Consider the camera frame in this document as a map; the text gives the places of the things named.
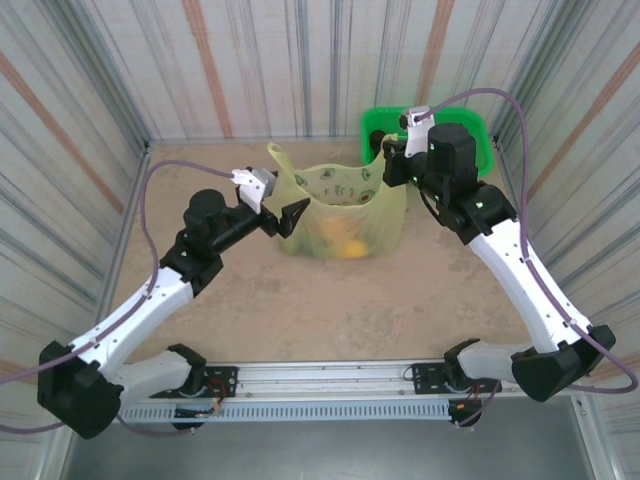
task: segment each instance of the robotic arm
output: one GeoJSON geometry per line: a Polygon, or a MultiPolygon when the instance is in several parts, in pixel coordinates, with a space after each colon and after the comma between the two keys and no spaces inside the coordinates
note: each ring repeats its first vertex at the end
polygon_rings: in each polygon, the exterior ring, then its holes
{"type": "Polygon", "coordinates": [[[469,379],[505,380],[543,402],[591,372],[602,355],[569,328],[527,262],[533,263],[551,293],[566,306],[573,323],[607,350],[615,337],[606,325],[592,326],[571,304],[530,245],[529,258],[522,258],[514,208],[500,189],[478,181],[475,140],[462,125],[435,125],[433,116],[421,119],[428,111],[428,107],[415,107],[404,112],[400,124],[407,130],[407,141],[384,142],[384,180],[391,187],[412,183],[419,189],[440,225],[456,233],[496,276],[532,342],[490,345],[467,340],[445,354],[447,380],[454,386],[466,385],[469,379]]]}
{"type": "MultiPolygon", "coordinates": [[[[592,326],[569,302],[530,246],[529,258],[522,258],[514,208],[500,189],[478,181],[473,137],[462,125],[421,119],[427,111],[416,107],[401,117],[407,141],[383,143],[384,181],[391,187],[412,183],[419,189],[440,225],[457,234],[491,269],[531,337],[526,345],[469,339],[453,347],[444,355],[445,382],[453,391],[464,391],[476,379],[505,380],[517,383],[534,400],[545,401],[593,370],[602,355],[560,317],[527,262],[535,265],[575,325],[607,350],[615,337],[606,325],[592,326]]],[[[381,132],[374,133],[381,138],[381,132]]],[[[157,275],[89,332],[67,346],[52,342],[41,352],[43,364],[81,350],[70,361],[39,374],[38,402],[83,438],[102,432],[121,408],[157,392],[194,395],[202,389],[206,361],[184,345],[136,364],[124,362],[169,315],[209,285],[222,269],[224,251],[258,228],[269,236],[288,237],[309,205],[309,199],[288,205],[278,220],[262,206],[273,191],[275,176],[266,169],[233,173],[232,181],[239,185],[237,206],[228,207],[216,190],[196,193],[184,213],[185,228],[161,259],[157,275]],[[141,301],[116,329],[123,315],[141,301]]]]}
{"type": "Polygon", "coordinates": [[[160,260],[155,285],[150,277],[140,289],[95,328],[63,346],[52,342],[40,354],[40,364],[55,360],[88,343],[92,348],[38,376],[38,403],[83,438],[107,428],[121,408],[168,389],[192,395],[204,384],[206,360],[173,345],[143,362],[124,365],[135,348],[169,315],[193,300],[222,270],[220,255],[254,230],[286,238],[309,205],[304,199],[282,209],[278,220],[262,206],[276,181],[266,169],[234,170],[238,205],[228,207],[216,190],[196,193],[184,213],[185,228],[160,260]],[[117,329],[123,315],[141,306],[117,329]]]}

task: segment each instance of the cable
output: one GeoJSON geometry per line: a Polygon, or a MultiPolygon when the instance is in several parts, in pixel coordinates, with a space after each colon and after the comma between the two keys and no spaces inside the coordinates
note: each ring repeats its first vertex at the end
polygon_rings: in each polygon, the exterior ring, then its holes
{"type": "Polygon", "coordinates": [[[181,435],[186,435],[187,433],[193,432],[193,429],[176,430],[174,432],[158,432],[156,430],[147,430],[146,428],[134,427],[132,424],[125,422],[124,418],[122,418],[120,414],[116,415],[116,418],[127,430],[133,433],[137,433],[138,435],[144,435],[145,437],[179,437],[181,435]]]}
{"type": "Polygon", "coordinates": [[[19,428],[19,427],[10,427],[9,425],[0,425],[0,432],[5,433],[13,433],[15,435],[33,435],[34,433],[44,433],[49,432],[51,430],[55,430],[56,428],[62,427],[64,423],[56,422],[51,425],[43,425],[42,427],[33,427],[33,428],[19,428]]]}
{"type": "Polygon", "coordinates": [[[525,263],[527,264],[527,268],[534,280],[540,287],[540,290],[545,294],[545,296],[549,299],[554,308],[558,311],[560,316],[563,318],[565,323],[571,327],[571,329],[576,332],[582,339],[584,339],[589,345],[595,348],[599,353],[604,355],[609,361],[611,361],[615,366],[617,366],[623,373],[625,373],[631,383],[626,387],[618,387],[618,388],[603,388],[603,387],[594,387],[594,386],[582,386],[582,385],[570,385],[568,388],[573,390],[579,390],[582,392],[590,392],[590,393],[608,393],[608,394],[620,394],[620,393],[629,393],[638,388],[638,377],[636,374],[629,368],[625,363],[614,353],[611,353],[609,350],[604,348],[598,342],[596,342],[593,338],[589,336],[589,334],[583,331],[580,327],[574,324],[571,315],[567,313],[564,307],[558,302],[553,293],[547,287],[547,284],[540,277],[538,270],[535,265],[528,260],[529,259],[529,240],[527,238],[527,230],[529,227],[529,219],[528,219],[528,204],[527,204],[527,183],[529,176],[529,131],[527,129],[527,121],[525,119],[524,111],[518,103],[518,100],[508,92],[504,90],[500,90],[499,88],[474,88],[472,90],[468,90],[466,92],[460,93],[451,97],[449,100],[442,102],[437,107],[432,108],[428,112],[422,115],[416,115],[415,121],[422,121],[429,116],[435,114],[440,111],[444,107],[451,105],[463,98],[470,97],[472,95],[479,95],[484,93],[492,93],[494,95],[499,95],[506,100],[508,100],[511,105],[515,108],[518,114],[518,120],[520,121],[520,130],[522,131],[522,190],[520,192],[520,248],[522,250],[522,258],[527,259],[525,263]]]}
{"type": "MultiPolygon", "coordinates": [[[[89,350],[90,348],[92,348],[95,344],[100,343],[100,341],[102,339],[104,339],[107,335],[109,335],[110,333],[112,333],[116,328],[120,327],[124,322],[126,322],[129,318],[131,318],[131,316],[133,316],[134,313],[136,313],[138,311],[138,309],[142,306],[142,304],[147,300],[148,295],[153,291],[155,285],[156,285],[156,281],[158,279],[158,273],[160,271],[160,266],[159,266],[159,258],[158,258],[158,249],[156,247],[155,242],[153,241],[153,238],[151,238],[151,234],[149,233],[149,229],[147,227],[147,212],[146,212],[146,196],[147,196],[147,187],[149,185],[149,180],[151,179],[151,176],[159,169],[162,168],[164,166],[167,165],[176,165],[176,166],[181,166],[181,167],[189,167],[189,168],[194,168],[196,170],[201,170],[203,172],[207,172],[207,173],[211,173],[213,175],[217,175],[219,177],[224,177],[224,178],[233,178],[233,174],[231,173],[227,173],[227,172],[223,172],[221,170],[217,170],[215,168],[209,168],[209,167],[205,167],[204,165],[199,165],[197,163],[192,163],[192,162],[187,162],[185,160],[163,160],[161,162],[158,162],[157,164],[155,164],[154,166],[152,166],[148,171],[147,174],[144,177],[144,180],[142,182],[142,188],[140,189],[140,197],[139,197],[139,203],[140,203],[140,226],[142,228],[142,233],[145,237],[145,239],[147,240],[147,244],[149,245],[149,249],[151,250],[151,257],[152,257],[152,273],[151,273],[151,278],[149,280],[149,286],[147,287],[147,291],[131,306],[131,308],[129,310],[127,310],[118,320],[116,320],[115,322],[113,322],[113,324],[111,324],[108,328],[106,328],[105,330],[103,330],[99,335],[97,335],[95,337],[95,341],[94,342],[89,342],[79,348],[77,348],[76,350],[69,352],[61,357],[58,357],[54,360],[51,360],[49,362],[45,362],[41,365],[29,368],[27,370],[23,370],[22,372],[18,372],[15,373],[13,375],[9,375],[7,377],[2,377],[0,378],[0,386],[5,385],[7,383],[10,382],[14,382],[16,380],[20,380],[22,378],[25,377],[29,377],[31,375],[36,375],[40,372],[44,372],[46,370],[49,370],[51,368],[54,368],[62,363],[68,362],[69,360],[72,360],[74,358],[76,358],[77,356],[83,354],[84,352],[86,352],[87,350],[89,350]]],[[[62,426],[63,424],[58,422],[58,423],[52,423],[51,425],[45,425],[42,427],[35,427],[35,428],[17,428],[17,427],[11,427],[8,425],[2,425],[0,424],[0,432],[7,432],[7,433],[15,433],[15,434],[22,434],[22,435],[30,435],[30,434],[34,434],[34,433],[42,433],[42,432],[46,432],[49,430],[54,430],[60,426],[62,426]]]]}
{"type": "Polygon", "coordinates": [[[471,414],[467,418],[465,418],[463,421],[456,422],[456,427],[462,427],[462,426],[466,425],[467,423],[469,423],[474,418],[476,418],[478,415],[480,415],[482,413],[482,411],[489,406],[489,404],[493,400],[493,397],[496,396],[496,393],[498,392],[498,388],[500,388],[500,382],[496,382],[496,386],[493,387],[493,391],[491,392],[491,395],[489,395],[487,400],[482,402],[482,405],[480,405],[480,408],[478,410],[476,410],[475,412],[473,412],[473,414],[471,414]]]}
{"type": "Polygon", "coordinates": [[[220,380],[219,378],[207,377],[206,381],[209,384],[209,388],[211,389],[211,392],[214,395],[216,394],[216,392],[214,391],[213,383],[210,383],[210,382],[216,382],[219,385],[221,385],[220,392],[222,392],[222,398],[220,399],[220,401],[222,401],[222,400],[224,400],[225,398],[228,397],[228,395],[227,395],[227,387],[226,387],[226,385],[224,384],[224,382],[222,380],[220,380]]]}

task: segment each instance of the striped wall panel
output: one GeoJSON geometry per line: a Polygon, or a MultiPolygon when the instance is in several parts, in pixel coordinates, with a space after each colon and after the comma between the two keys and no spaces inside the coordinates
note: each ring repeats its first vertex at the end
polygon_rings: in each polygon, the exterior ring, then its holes
{"type": "MultiPolygon", "coordinates": [[[[531,234],[552,274],[615,352],[640,372],[640,3],[569,4],[544,68],[522,97],[531,138],[531,234]]],[[[503,132],[521,184],[517,125],[503,132]]],[[[604,364],[604,384],[622,384],[604,364]]],[[[640,394],[601,396],[627,478],[640,478],[640,394]]]]}
{"type": "MultiPolygon", "coordinates": [[[[374,105],[519,85],[553,0],[71,0],[154,139],[358,135],[374,105]]],[[[503,105],[470,99],[491,125],[503,105]]]]}
{"type": "MultiPolygon", "coordinates": [[[[0,376],[68,342],[94,310],[140,146],[120,130],[42,1],[0,2],[0,376]]],[[[40,425],[35,378],[0,423],[40,425]]],[[[0,478],[31,478],[46,435],[0,433],[0,478]]]]}

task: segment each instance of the green bin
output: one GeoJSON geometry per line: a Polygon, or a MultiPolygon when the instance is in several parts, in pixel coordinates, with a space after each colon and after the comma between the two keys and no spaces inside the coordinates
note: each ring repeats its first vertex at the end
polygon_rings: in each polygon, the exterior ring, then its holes
{"type": "MultiPolygon", "coordinates": [[[[374,160],[373,149],[369,145],[369,135],[376,130],[384,133],[397,133],[401,140],[407,139],[407,132],[400,128],[398,119],[406,107],[372,108],[362,116],[362,162],[369,165],[374,160]]],[[[480,176],[488,174],[493,168],[493,150],[489,143],[489,134],[484,120],[477,113],[466,108],[443,108],[436,113],[436,124],[459,123],[464,125],[476,140],[476,165],[480,176]]]]}

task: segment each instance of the plastic bag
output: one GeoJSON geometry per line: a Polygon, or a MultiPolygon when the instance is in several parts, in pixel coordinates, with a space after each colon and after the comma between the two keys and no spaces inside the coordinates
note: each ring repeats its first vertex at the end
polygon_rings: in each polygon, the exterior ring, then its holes
{"type": "Polygon", "coordinates": [[[293,234],[281,241],[285,252],[359,258],[395,249],[407,209],[407,192],[404,186],[389,188],[382,181],[382,152],[363,167],[324,164],[297,170],[279,145],[270,143],[267,149],[280,166],[269,202],[274,211],[311,198],[293,234]]]}

